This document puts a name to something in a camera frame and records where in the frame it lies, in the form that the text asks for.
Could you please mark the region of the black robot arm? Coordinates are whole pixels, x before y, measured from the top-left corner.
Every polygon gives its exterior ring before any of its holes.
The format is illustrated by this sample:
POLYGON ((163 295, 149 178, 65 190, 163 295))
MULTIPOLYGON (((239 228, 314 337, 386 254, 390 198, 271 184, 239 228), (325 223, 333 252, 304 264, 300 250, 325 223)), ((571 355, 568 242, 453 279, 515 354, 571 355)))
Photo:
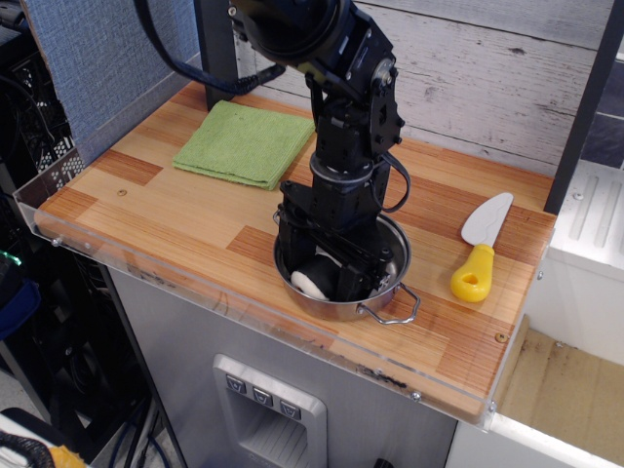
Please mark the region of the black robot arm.
POLYGON ((238 1, 253 48, 298 70, 310 91, 316 148, 310 185, 284 181, 278 244, 290 273, 311 273, 322 299, 380 289, 393 258, 377 229, 404 121, 392 44, 350 1, 238 1))

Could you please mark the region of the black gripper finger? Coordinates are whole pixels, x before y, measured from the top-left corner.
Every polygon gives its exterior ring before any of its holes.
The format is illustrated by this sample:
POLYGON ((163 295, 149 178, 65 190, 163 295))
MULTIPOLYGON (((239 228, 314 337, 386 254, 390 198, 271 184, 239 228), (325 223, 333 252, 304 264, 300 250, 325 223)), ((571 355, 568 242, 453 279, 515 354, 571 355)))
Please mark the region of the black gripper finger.
POLYGON ((365 265, 359 262, 343 264, 338 273, 336 301, 355 301, 368 297, 383 286, 388 273, 383 265, 365 265))
POLYGON ((283 262, 290 273, 311 260, 316 253, 316 244, 307 229, 281 221, 278 238, 283 262))

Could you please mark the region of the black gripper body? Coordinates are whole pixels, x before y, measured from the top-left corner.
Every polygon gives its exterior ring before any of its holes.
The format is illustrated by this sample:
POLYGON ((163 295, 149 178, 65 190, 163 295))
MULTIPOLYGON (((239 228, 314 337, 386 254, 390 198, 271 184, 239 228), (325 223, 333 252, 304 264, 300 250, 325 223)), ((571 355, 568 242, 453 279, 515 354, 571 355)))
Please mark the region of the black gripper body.
POLYGON ((280 184, 280 222, 307 229, 318 249, 338 264, 383 265, 392 257, 376 220, 383 211, 390 176, 388 165, 369 165, 362 173, 334 173, 311 167, 310 186, 292 180, 280 184))

